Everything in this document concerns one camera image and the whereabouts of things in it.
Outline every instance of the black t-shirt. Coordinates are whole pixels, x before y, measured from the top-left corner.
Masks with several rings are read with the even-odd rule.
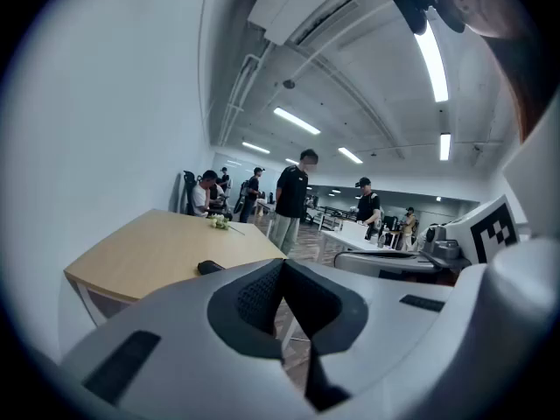
[[[362,196],[360,202],[358,202],[358,215],[356,216],[357,221],[366,221],[374,215],[374,210],[380,210],[379,196],[371,197],[370,193],[368,196]]]
[[[255,176],[253,176],[247,185],[247,188],[251,188],[255,191],[259,191],[259,179],[256,178]],[[253,192],[247,192],[247,199],[248,200],[256,200],[256,194],[254,194]]]
[[[229,175],[224,174],[221,178],[218,178],[218,185],[221,186],[221,189],[223,191],[226,191],[226,188],[228,188],[228,181],[229,181]]]
[[[299,218],[304,210],[307,194],[307,174],[295,165],[288,166],[282,172],[276,188],[282,188],[282,195],[276,203],[276,212],[288,218]]]

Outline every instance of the desk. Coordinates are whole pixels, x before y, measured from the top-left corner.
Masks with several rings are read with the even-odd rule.
[[[340,244],[343,244],[346,247],[354,250],[380,250],[380,248],[378,248],[376,244],[372,244],[364,238],[346,236],[343,235],[342,232],[326,232],[325,230],[322,231],[322,234],[323,235],[321,237],[321,242],[319,243],[318,247],[317,260],[315,260],[318,263],[322,263],[323,261],[323,254],[325,253],[327,240],[339,242]]]
[[[401,233],[403,231],[402,230],[384,230],[383,233],[387,234],[392,234],[393,238],[391,238],[391,248],[394,249],[396,247],[396,245],[399,243],[399,238],[401,237]]]
[[[132,303],[168,284],[199,277],[197,266],[214,260],[224,268],[285,258],[253,224],[231,222],[232,229],[210,227],[206,218],[150,210],[97,243],[65,270],[99,325],[104,316],[92,291]]]

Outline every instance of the black cap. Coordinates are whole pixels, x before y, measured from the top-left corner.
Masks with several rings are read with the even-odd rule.
[[[356,183],[356,187],[362,188],[363,186],[370,186],[371,180],[368,178],[361,178],[360,182]]]

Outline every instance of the air conditioner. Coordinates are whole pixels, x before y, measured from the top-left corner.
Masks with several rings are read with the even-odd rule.
[[[283,45],[293,35],[303,42],[327,19],[340,19],[357,6],[354,0],[257,0],[248,21],[265,30],[264,37]]]

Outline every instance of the fluorescent light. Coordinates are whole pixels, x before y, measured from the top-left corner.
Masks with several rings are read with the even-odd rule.
[[[295,115],[292,115],[290,112],[286,112],[282,108],[275,108],[274,113],[278,116],[281,116],[284,120],[288,120],[289,122],[296,124],[300,128],[308,132],[311,132],[314,136],[316,136],[319,132],[321,132],[317,128],[313,128],[309,123],[304,122],[303,120],[297,118]]]
[[[428,22],[426,32],[422,36],[415,34],[414,37],[422,52],[423,60],[428,67],[431,88],[434,91],[436,102],[446,102],[449,99],[449,95],[447,94],[444,63],[441,60],[438,42],[436,42],[434,37],[434,31],[431,30],[430,22]]]
[[[346,148],[339,148],[339,151],[349,159],[353,160],[356,164],[363,164],[361,160],[359,160],[352,152],[350,152]]]
[[[452,135],[442,134],[439,136],[439,160],[449,160],[449,149],[452,146]]]
[[[252,150],[257,150],[257,151],[260,151],[260,152],[264,152],[265,154],[270,154],[269,150],[265,150],[264,148],[261,148],[260,146],[254,146],[251,143],[243,142],[243,146],[247,146],[248,148],[251,148]]]

